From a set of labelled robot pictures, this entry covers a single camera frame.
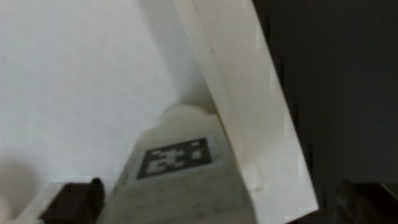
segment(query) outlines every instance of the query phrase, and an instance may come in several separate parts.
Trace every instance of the black object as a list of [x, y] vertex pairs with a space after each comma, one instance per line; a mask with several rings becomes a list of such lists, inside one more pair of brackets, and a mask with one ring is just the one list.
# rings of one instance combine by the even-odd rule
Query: black object
[[62, 187], [48, 209], [40, 215], [46, 224], [94, 224], [104, 205], [101, 179], [88, 184], [69, 183]]
[[398, 201], [378, 183], [343, 182], [335, 224], [396, 224]]

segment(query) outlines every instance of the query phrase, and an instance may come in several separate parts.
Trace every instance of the white board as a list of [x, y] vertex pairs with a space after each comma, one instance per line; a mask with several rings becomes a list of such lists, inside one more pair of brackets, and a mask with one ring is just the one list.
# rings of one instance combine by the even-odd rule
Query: white board
[[250, 0], [174, 0], [236, 152], [257, 223], [318, 209]]

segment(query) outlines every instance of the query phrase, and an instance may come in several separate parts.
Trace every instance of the white panel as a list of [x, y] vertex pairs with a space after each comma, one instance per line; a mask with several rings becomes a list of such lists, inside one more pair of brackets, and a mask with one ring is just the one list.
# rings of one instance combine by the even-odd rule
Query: white panel
[[0, 1], [0, 194], [119, 176], [170, 105], [211, 107], [172, 1]]
[[261, 224], [318, 208], [250, 0], [176, 0]]

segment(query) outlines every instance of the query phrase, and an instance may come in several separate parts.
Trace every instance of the dark background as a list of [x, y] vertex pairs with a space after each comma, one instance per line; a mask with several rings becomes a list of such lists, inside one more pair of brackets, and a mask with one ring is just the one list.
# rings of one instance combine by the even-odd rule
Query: dark background
[[341, 180], [398, 182], [398, 1], [254, 4], [328, 224]]

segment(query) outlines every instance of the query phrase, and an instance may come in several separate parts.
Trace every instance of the qr-like marker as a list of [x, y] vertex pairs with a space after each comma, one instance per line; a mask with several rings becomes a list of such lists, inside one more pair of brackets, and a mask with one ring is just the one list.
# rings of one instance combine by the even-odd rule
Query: qr-like marker
[[145, 151], [136, 179], [211, 163], [206, 138]]

